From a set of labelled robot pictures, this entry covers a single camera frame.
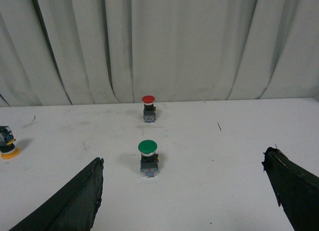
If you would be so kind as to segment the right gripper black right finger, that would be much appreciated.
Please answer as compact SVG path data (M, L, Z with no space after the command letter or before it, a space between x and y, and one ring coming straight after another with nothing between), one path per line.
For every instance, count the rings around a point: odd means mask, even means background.
M319 229L319 178L269 147L262 162L278 206L296 231Z

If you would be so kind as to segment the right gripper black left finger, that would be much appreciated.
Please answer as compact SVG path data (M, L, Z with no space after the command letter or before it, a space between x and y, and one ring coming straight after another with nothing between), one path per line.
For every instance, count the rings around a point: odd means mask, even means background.
M95 158L12 231L89 231L102 202L104 160Z

